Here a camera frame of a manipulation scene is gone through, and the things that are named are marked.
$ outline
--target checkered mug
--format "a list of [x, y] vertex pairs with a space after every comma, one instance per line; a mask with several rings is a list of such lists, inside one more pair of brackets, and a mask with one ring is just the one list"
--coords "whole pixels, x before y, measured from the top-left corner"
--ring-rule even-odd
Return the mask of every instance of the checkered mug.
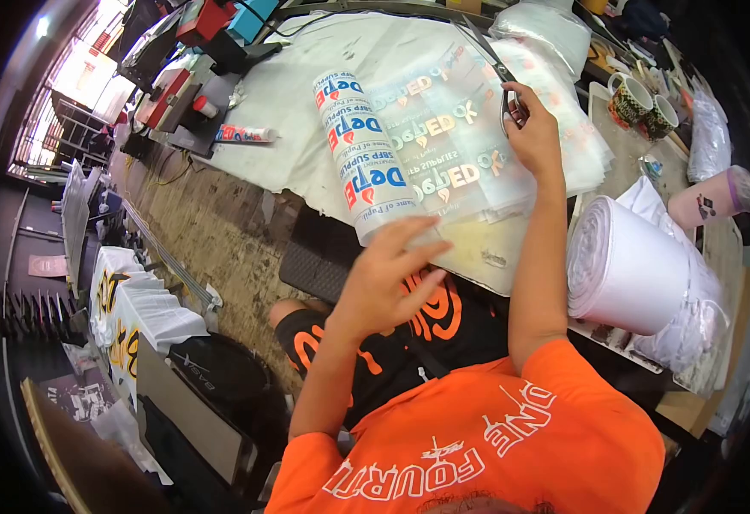
[[646, 88], [626, 73], [613, 73], [609, 77], [607, 88], [612, 95], [607, 106], [609, 114], [623, 129], [628, 130], [630, 126], [640, 123], [654, 107], [652, 96]]

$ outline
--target rolled transfer film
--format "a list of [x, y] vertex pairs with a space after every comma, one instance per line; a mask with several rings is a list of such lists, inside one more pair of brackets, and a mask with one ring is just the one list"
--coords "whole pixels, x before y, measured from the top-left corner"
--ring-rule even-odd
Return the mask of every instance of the rolled transfer film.
[[675, 238], [598, 196], [580, 216], [566, 252], [569, 315], [657, 334], [681, 310], [689, 268]]
[[271, 143], [280, 137], [273, 128], [238, 127], [235, 125], [221, 125], [216, 134], [219, 143]]
[[425, 215], [355, 75], [322, 74], [313, 92], [361, 245], [368, 246], [375, 232], [390, 221]]

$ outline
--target orange t-shirt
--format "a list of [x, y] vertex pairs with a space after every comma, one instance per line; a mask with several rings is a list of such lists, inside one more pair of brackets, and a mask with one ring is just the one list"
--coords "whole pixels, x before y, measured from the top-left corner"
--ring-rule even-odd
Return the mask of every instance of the orange t-shirt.
[[458, 369], [393, 398], [353, 430], [342, 458], [324, 433], [293, 439], [267, 507], [278, 512], [416, 512], [486, 491], [559, 514], [644, 512], [664, 444], [646, 413], [569, 341]]

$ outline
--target mug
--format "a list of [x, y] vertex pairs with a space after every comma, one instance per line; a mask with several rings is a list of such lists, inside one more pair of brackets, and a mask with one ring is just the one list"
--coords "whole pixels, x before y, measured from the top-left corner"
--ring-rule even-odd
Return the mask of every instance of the mug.
[[648, 111], [640, 121], [638, 130], [648, 140], [655, 142], [667, 137], [678, 127], [678, 113], [669, 100], [661, 95], [655, 95], [655, 106]]
[[[621, 84], [614, 89], [616, 80]], [[639, 123], [654, 106], [646, 88], [626, 73], [613, 73], [607, 87], [612, 95], [607, 106], [609, 114], [622, 129], [628, 130], [631, 125]]]

